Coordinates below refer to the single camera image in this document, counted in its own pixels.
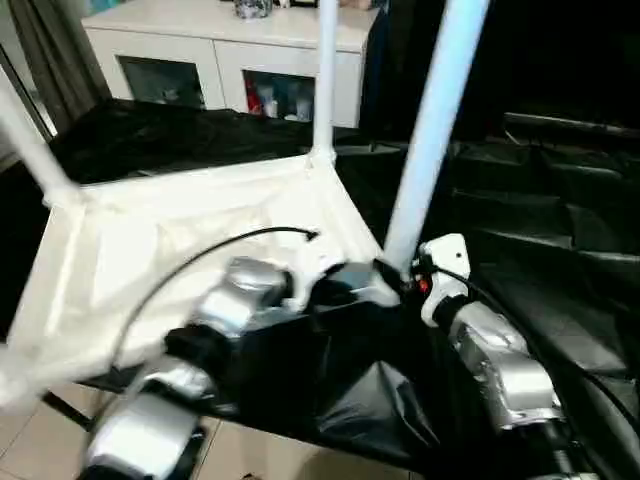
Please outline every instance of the dark background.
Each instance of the dark background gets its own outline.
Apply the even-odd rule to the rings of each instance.
[[[410,137],[444,3],[391,0],[371,131]],[[502,132],[507,111],[639,128],[634,3],[494,0],[456,135]]]

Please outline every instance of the red light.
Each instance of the red light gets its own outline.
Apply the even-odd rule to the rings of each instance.
[[[427,293],[429,291],[429,282],[427,282],[424,278],[421,278],[418,282],[418,288],[422,293]]]

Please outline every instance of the black cloth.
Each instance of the black cloth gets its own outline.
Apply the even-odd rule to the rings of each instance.
[[[336,138],[338,151],[345,152],[338,174],[382,242],[406,152],[377,154],[355,131],[338,130]],[[310,143],[309,125],[111,101],[51,147],[71,178],[92,183],[296,155]],[[369,153],[341,150],[345,145],[364,145]],[[633,207],[640,200],[640,162],[620,152],[561,153],[488,143],[452,150],[423,238],[464,233],[473,277],[597,374],[637,415],[640,232]],[[3,275],[0,313],[10,319],[47,212],[20,166],[0,176],[0,197],[0,244],[9,272]],[[343,315],[342,322],[303,322],[298,330],[280,333],[303,343],[283,349],[279,365],[297,362],[311,371],[313,355],[326,354],[322,368],[314,367],[305,390],[299,390],[314,395],[312,410],[249,418],[215,401],[203,409],[425,473],[481,468],[484,460],[472,460],[488,451],[492,432],[473,380],[444,336],[402,311],[364,305]],[[300,348],[306,344],[313,348]],[[565,409],[598,470],[607,478],[637,478],[637,439],[615,409],[563,368],[552,375],[571,400]],[[123,386],[111,380],[92,383]],[[286,391],[284,380],[280,385]],[[255,395],[256,402],[260,395],[269,398],[264,390]]]

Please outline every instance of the power cord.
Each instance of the power cord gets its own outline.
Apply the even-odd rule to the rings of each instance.
[[[189,268],[191,265],[193,265],[194,263],[196,263],[197,261],[199,261],[203,257],[209,255],[210,253],[213,253],[216,250],[219,250],[220,248],[229,246],[229,245],[231,245],[233,243],[239,242],[241,240],[245,240],[245,239],[250,238],[250,237],[257,237],[259,235],[265,235],[267,233],[278,233],[278,232],[300,233],[300,234],[303,234],[303,235],[305,235],[307,237],[307,241],[311,241],[311,240],[313,240],[314,238],[316,238],[319,235],[318,232],[314,232],[314,231],[307,230],[307,229],[304,229],[304,228],[297,228],[297,227],[267,227],[267,228],[260,228],[260,229],[252,230],[252,231],[246,232],[246,233],[242,233],[240,235],[236,235],[234,237],[231,237],[231,238],[228,238],[228,239],[223,240],[221,242],[218,242],[218,243],[216,243],[214,245],[211,245],[211,246],[205,248],[204,250],[201,250],[200,252],[196,253],[192,257],[188,258],[182,264],[180,264],[179,266],[177,266],[176,268],[171,270],[169,273],[167,273],[164,277],[162,277],[160,279],[160,281],[158,281],[158,283],[156,283],[149,290],[149,292],[147,292],[147,294],[140,300],[140,302],[138,302],[136,307],[131,311],[131,313],[127,317],[127,320],[126,320],[124,326],[122,327],[122,330],[120,331],[120,335],[118,336],[118,339],[116,340],[113,353],[111,354],[111,360],[109,362],[109,371],[108,371],[107,375],[115,374],[116,376],[120,376],[120,371],[116,367],[116,363],[117,363],[118,358],[120,357],[120,355],[122,353],[122,348],[124,346],[124,342],[125,342],[128,334],[129,334],[129,331],[131,330],[131,327],[137,321],[137,319],[140,317],[140,314],[145,309],[145,307],[149,304],[149,302],[151,302],[151,300],[153,300],[155,298],[155,296],[169,282],[171,282],[176,276],[178,276],[180,273],[182,273],[184,270]],[[103,402],[103,391],[102,390],[98,393],[98,395],[96,395],[96,397],[94,399],[94,405],[93,405],[93,408],[92,408],[93,418],[92,418],[92,421],[91,421],[91,425],[93,427],[95,427],[95,425],[97,425],[97,423],[100,421],[100,419],[104,415],[104,412],[106,412],[109,409],[109,406],[112,404],[114,399],[115,399],[115,396],[111,400],[107,401],[106,403]],[[92,435],[90,433],[88,442],[91,442],[91,438],[92,438]]]
[[[609,388],[604,383],[602,383],[602,381],[598,377],[596,377],[593,373],[589,372],[588,370],[585,370],[584,368],[582,368],[580,365],[578,365],[573,360],[568,358],[565,354],[560,352],[555,347],[548,347],[546,349],[548,350],[548,353],[543,355],[539,345],[540,343],[546,342],[547,340],[543,339],[540,334],[533,331],[533,329],[530,328],[527,325],[527,323],[522,321],[517,315],[514,315],[513,313],[508,312],[507,309],[498,300],[496,300],[495,297],[493,297],[493,295],[491,295],[485,289],[477,285],[475,282],[463,277],[462,275],[458,275],[455,272],[451,272],[447,269],[438,267],[437,265],[433,265],[433,268],[434,268],[434,271],[443,273],[466,285],[467,288],[469,288],[469,290],[473,291],[478,297],[486,301],[489,304],[489,306],[493,308],[497,313],[504,315],[505,318],[507,318],[510,322],[512,322],[516,326],[516,328],[520,331],[520,333],[525,338],[525,340],[527,341],[527,344],[529,348],[533,351],[533,354],[536,357],[536,359],[540,361],[543,365],[546,363],[544,361],[546,356],[548,354],[552,354],[556,360],[558,360],[560,363],[562,363],[566,367],[569,367],[575,373],[582,376],[585,380],[587,380],[594,387],[600,390],[600,392],[602,392],[604,396],[607,397],[607,399],[613,404],[616,410],[618,410],[620,414],[624,417],[624,419],[629,423],[629,426],[633,429],[638,439],[640,439],[640,423],[638,422],[638,420],[633,416],[633,414],[629,411],[629,409],[613,394],[613,392],[611,392],[611,390],[609,390]]]

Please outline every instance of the floor tile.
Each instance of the floor tile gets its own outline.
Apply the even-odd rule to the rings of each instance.
[[[32,415],[33,412],[0,414],[0,456],[7,451]]]
[[[3,472],[2,470],[0,470],[0,480],[19,480],[19,479],[7,472]]]
[[[54,391],[89,413],[93,390],[70,385]],[[0,459],[0,469],[23,480],[73,480],[85,441],[84,430],[41,403]]]
[[[213,439],[215,438],[218,428],[220,427],[220,424],[221,424],[220,420],[217,420],[215,418],[205,418],[204,420],[202,420],[202,423],[208,432],[207,440],[204,442],[204,445],[202,446],[202,450],[200,452],[200,460],[198,461],[198,464],[196,465],[196,468],[194,469],[193,474],[191,475],[192,479],[198,478],[200,470],[204,465],[204,462],[207,458],[207,454],[209,453],[209,449],[211,448],[211,445],[213,443]]]
[[[222,422],[198,480],[407,480],[408,472],[354,455]]]

